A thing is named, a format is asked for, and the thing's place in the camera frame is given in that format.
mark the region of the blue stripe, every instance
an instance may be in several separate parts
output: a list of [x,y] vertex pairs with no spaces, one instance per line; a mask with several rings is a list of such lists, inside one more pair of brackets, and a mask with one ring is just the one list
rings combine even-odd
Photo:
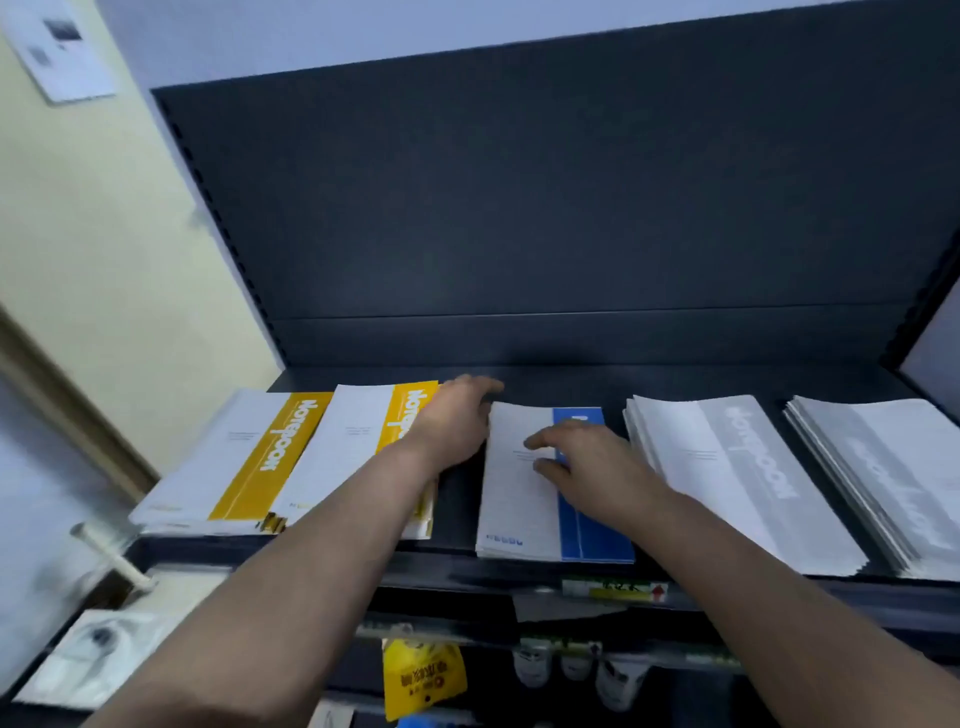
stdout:
[[557,517],[560,519],[561,561],[580,561],[583,557],[580,550],[580,526],[577,524],[580,514],[559,493],[557,493]]
[[[554,425],[571,418],[595,425],[604,423],[600,407],[554,407]],[[562,452],[557,451],[557,461],[566,465]],[[557,516],[563,561],[634,562],[634,545],[630,539],[577,512],[560,494],[557,494]]]

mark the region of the hand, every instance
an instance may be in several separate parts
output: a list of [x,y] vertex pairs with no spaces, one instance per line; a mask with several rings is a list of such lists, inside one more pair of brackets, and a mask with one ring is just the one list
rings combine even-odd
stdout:
[[621,533],[636,528],[637,516],[652,512],[661,497],[673,493],[626,440],[603,425],[564,420],[531,435],[524,445],[560,450],[569,470],[545,459],[537,460],[534,470],[578,511]]
[[488,376],[460,375],[444,382],[403,442],[423,448],[437,473],[464,462],[490,432],[490,403],[483,398],[502,391],[503,382]]

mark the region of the yellow wall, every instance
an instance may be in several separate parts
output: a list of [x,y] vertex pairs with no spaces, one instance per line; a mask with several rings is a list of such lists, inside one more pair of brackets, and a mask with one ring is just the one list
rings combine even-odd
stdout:
[[115,97],[47,106],[0,41],[0,305],[159,472],[278,374],[93,0]]

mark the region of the wall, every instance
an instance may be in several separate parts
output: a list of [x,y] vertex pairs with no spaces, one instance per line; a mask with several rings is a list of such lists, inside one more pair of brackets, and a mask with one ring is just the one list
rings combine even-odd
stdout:
[[954,284],[901,370],[960,419],[960,282]]
[[102,571],[69,535],[130,502],[0,379],[0,692],[80,606]]
[[99,0],[144,88],[826,2]]
[[271,345],[93,0],[73,0],[113,98],[48,107],[0,42],[0,305],[157,471]]

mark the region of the yellow bag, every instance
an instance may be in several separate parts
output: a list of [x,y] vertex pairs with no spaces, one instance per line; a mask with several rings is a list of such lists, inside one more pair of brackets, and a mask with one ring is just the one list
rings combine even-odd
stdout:
[[419,713],[467,690],[460,647],[389,640],[383,648],[387,720]]

